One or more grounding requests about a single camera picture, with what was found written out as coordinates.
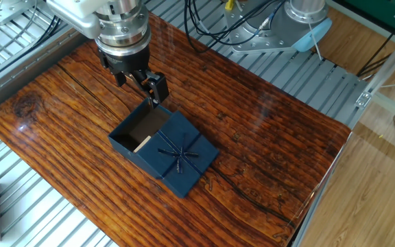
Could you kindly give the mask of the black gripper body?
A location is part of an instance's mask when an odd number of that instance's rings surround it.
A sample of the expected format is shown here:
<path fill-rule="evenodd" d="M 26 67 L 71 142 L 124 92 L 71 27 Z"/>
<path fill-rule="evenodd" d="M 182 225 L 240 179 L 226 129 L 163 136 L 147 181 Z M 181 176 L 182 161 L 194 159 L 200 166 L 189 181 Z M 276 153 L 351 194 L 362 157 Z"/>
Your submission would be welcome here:
<path fill-rule="evenodd" d="M 101 65 L 105 69 L 110 69 L 113 73 L 145 71 L 149 69 L 149 46 L 146 46 L 135 54 L 124 56 L 112 55 L 100 47 L 97 49 Z"/>

